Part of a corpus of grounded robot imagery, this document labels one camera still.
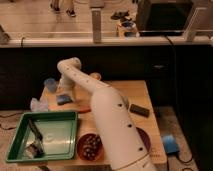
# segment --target red bowl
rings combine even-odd
[[[99,135],[83,135],[77,143],[77,154],[82,160],[97,161],[103,155],[103,145]]]
[[[137,131],[138,131],[147,151],[150,152],[151,141],[150,141],[149,135],[143,129],[138,128],[138,127],[137,127]]]

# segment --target black cable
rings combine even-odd
[[[170,169],[169,169],[169,160],[168,160],[168,158],[167,158],[167,162],[166,162],[166,167],[167,167],[167,171],[169,171]]]
[[[22,37],[22,38],[21,38],[21,47],[22,47],[22,48],[24,48],[24,39],[25,39],[25,37]]]
[[[13,113],[11,115],[0,115],[0,118],[9,118],[9,117],[12,117],[12,116],[15,116],[15,115],[19,115],[19,114],[22,114],[23,112],[17,112],[17,113]]]
[[[16,129],[16,127],[9,127],[9,128],[4,128],[1,124],[0,124],[0,128],[4,131],[8,131],[8,130],[12,130],[12,129]]]
[[[180,155],[177,153],[176,155],[175,155],[175,157],[178,159],[178,161],[180,162],[180,163],[182,163],[182,164],[184,164],[184,165],[189,165],[190,164],[190,162],[193,160],[193,156],[191,156],[191,158],[189,159],[189,160],[182,160],[181,158],[180,158]]]
[[[172,40],[168,37],[168,36],[163,36],[164,38],[166,38],[171,47],[172,47],[172,51],[173,51],[173,56],[174,56],[174,90],[175,90],[175,105],[176,105],[176,115],[178,117],[180,117],[180,105],[179,105],[179,100],[178,100],[178,78],[177,78],[177,52],[175,49],[175,45],[172,42]]]

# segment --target shoe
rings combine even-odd
[[[132,18],[130,18],[130,17],[122,17],[121,19],[120,19],[120,22],[121,23],[123,23],[123,22],[126,22],[126,21],[132,21]]]
[[[121,18],[124,18],[126,16],[129,16],[129,11],[125,11],[125,12],[115,12],[112,16],[111,19],[113,20],[119,20]]]
[[[54,7],[53,4],[50,4],[50,7],[56,11],[56,12],[59,12],[60,11],[60,8],[59,7]]]
[[[71,16],[71,17],[75,17],[75,16],[76,16],[74,10],[72,10],[72,11],[67,10],[66,13],[67,13],[67,15],[69,15],[69,16]]]

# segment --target wooden table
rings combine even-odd
[[[159,170],[166,170],[167,157],[161,141],[159,128],[156,122],[155,114],[153,111],[152,103],[150,101],[149,93],[146,87],[145,81],[109,81],[108,84],[120,90],[129,99],[130,104],[137,104],[148,108],[150,115],[148,118],[130,113],[135,125],[142,128],[150,137],[151,150],[150,156],[153,163],[158,167]],[[56,95],[62,94],[63,90],[58,88],[57,92],[51,94],[44,88],[41,99],[46,99],[49,102],[49,109],[51,111],[56,110],[76,110],[79,107],[88,107],[90,94],[82,89],[80,86],[75,87],[76,98],[78,103],[68,103],[62,106],[58,106],[56,103]],[[78,133],[77,139],[86,133],[96,133],[96,127],[93,121],[93,115],[91,112],[79,114],[78,121]],[[22,163],[19,165],[36,165],[36,166],[85,166],[85,165],[109,165],[107,157],[103,156],[100,160],[95,162],[82,161],[78,155],[75,155],[75,159],[72,160],[60,160],[60,161],[48,161],[42,163]]]

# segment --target small container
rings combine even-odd
[[[47,78],[44,80],[44,86],[50,93],[55,93],[57,90],[57,83],[54,78]]]
[[[103,156],[103,145],[99,135],[89,133],[83,135],[77,143],[78,156],[85,161],[97,161]]]
[[[29,127],[32,119],[43,136],[44,155],[29,158],[26,147],[35,140]],[[6,162],[26,163],[44,162],[50,160],[70,160],[76,151],[78,114],[74,111],[27,112],[17,125],[15,135],[10,144]]]

